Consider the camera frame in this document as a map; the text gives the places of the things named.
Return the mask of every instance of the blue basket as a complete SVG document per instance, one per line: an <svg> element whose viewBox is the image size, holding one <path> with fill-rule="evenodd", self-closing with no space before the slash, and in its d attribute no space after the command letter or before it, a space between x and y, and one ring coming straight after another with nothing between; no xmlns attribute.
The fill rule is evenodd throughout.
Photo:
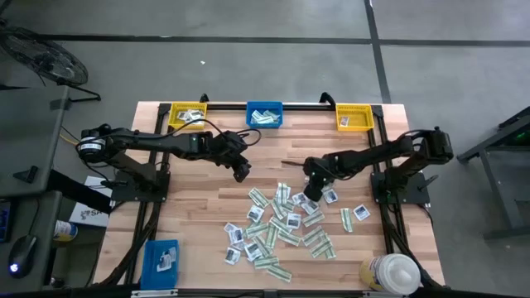
<svg viewBox="0 0 530 298"><path fill-rule="evenodd" d="M176 260L171 264L171 269L157 272L160 256L170 248L176 249ZM152 240L147 241L143 253L142 278L140 288L142 290L168 290L175 289L179 266L179 242L176 240Z"/></svg>
<svg viewBox="0 0 530 298"><path fill-rule="evenodd" d="M277 123L257 124L250 123L254 111L263 113L267 110L280 115ZM251 128L279 128L283 123L283 103L282 102L247 102L247 125Z"/></svg>

